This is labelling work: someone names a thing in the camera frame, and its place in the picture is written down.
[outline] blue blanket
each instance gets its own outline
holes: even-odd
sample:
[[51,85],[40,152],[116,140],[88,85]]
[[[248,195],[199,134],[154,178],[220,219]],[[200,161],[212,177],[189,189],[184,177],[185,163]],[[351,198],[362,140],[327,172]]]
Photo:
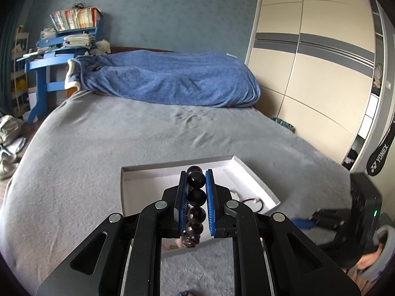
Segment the blue blanket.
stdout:
[[238,59],[215,53],[180,54],[145,50],[72,59],[66,78],[86,90],[165,105],[249,107],[259,84]]

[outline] stack of papers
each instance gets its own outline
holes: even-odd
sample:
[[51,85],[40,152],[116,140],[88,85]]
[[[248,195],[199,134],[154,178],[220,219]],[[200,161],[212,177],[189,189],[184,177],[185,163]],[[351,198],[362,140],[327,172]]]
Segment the stack of papers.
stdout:
[[30,53],[24,54],[23,58],[36,56],[38,54],[43,54],[43,53],[45,53],[47,51],[51,51],[51,50],[56,49],[56,48],[57,48],[56,46],[43,46],[42,48],[38,48],[36,51],[32,51]]
[[92,43],[95,41],[95,37],[86,33],[68,35],[64,37],[63,46],[65,47],[84,47],[90,49]]

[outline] wardrobe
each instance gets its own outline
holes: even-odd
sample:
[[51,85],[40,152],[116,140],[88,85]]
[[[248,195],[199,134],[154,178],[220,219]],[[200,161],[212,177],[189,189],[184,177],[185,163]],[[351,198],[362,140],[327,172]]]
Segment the wardrobe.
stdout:
[[248,62],[261,86],[256,109],[291,123],[338,163],[354,147],[361,153],[379,107],[381,90],[373,90],[375,66],[384,64],[378,8],[375,0],[260,3]]

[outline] gray bed sheet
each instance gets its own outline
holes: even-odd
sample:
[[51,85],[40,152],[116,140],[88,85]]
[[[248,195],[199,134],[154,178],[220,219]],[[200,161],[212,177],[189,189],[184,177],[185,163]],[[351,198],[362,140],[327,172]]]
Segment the gray bed sheet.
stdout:
[[[9,183],[0,252],[34,295],[99,223],[122,211],[122,166],[221,155],[249,166],[288,217],[350,205],[348,171],[254,109],[155,105],[78,92],[43,122]],[[162,295],[184,289],[227,295],[233,288],[229,240],[162,260]]]

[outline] blue gripper pad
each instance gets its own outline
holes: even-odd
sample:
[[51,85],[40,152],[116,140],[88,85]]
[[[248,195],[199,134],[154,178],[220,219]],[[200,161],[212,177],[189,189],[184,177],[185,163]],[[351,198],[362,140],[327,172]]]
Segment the blue gripper pad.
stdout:
[[187,177],[184,177],[184,183],[182,184],[182,195],[181,195],[181,203],[180,203],[180,209],[178,212],[178,232],[180,236],[184,235],[184,229],[185,229],[185,222],[186,222],[186,206],[188,204],[186,200],[187,196]]
[[210,178],[210,173],[206,171],[206,195],[207,195],[207,213],[209,216],[209,228],[212,236],[215,234],[215,210],[213,201],[214,178]]

